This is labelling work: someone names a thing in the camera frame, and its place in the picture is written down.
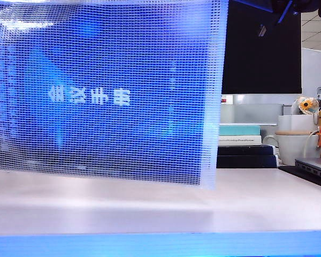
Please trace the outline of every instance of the teal book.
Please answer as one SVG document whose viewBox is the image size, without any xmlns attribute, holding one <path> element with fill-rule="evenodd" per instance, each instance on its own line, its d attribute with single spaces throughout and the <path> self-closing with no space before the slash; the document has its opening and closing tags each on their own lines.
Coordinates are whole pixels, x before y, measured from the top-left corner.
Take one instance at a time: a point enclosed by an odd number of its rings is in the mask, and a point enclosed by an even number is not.
<svg viewBox="0 0 321 257">
<path fill-rule="evenodd" d="M 260 135 L 261 127 L 258 125 L 220 125 L 220 135 Z"/>
</svg>

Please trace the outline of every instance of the black book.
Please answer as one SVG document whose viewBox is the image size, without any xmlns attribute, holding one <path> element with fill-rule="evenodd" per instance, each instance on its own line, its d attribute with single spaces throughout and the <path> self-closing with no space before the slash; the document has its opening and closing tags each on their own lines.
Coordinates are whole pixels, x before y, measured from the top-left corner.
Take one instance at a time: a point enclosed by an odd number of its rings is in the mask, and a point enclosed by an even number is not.
<svg viewBox="0 0 321 257">
<path fill-rule="evenodd" d="M 277 155 L 218 155 L 216 168 L 277 168 Z"/>
<path fill-rule="evenodd" d="M 218 155 L 274 155 L 274 146 L 219 146 Z"/>
</svg>

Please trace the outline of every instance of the ceiling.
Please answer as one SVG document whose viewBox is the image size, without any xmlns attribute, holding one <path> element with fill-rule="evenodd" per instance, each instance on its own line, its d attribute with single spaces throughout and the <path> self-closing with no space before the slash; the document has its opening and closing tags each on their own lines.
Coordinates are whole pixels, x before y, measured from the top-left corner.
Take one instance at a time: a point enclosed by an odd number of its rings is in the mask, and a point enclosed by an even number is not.
<svg viewBox="0 0 321 257">
<path fill-rule="evenodd" d="M 317 11 L 302 14 L 302 47 L 321 50 L 321 18 Z"/>
</svg>

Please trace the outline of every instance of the black monitor screen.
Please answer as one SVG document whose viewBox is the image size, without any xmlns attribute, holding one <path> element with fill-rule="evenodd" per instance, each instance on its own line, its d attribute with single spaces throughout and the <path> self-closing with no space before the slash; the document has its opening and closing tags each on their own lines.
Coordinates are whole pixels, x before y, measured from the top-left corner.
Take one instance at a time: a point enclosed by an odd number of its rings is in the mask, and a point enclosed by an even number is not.
<svg viewBox="0 0 321 257">
<path fill-rule="evenodd" d="M 230 1 L 223 94 L 299 94 L 301 89 L 301 17 L 278 16 Z M 258 36 L 261 24 L 267 31 Z"/>
</svg>

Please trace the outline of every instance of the white book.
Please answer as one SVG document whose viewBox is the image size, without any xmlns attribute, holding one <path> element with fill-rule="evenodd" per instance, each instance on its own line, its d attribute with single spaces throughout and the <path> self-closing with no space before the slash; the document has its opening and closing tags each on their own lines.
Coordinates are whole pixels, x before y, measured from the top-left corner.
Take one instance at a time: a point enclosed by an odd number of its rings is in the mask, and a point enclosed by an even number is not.
<svg viewBox="0 0 321 257">
<path fill-rule="evenodd" d="M 219 146 L 260 146 L 262 137 L 260 135 L 221 135 Z"/>
</svg>

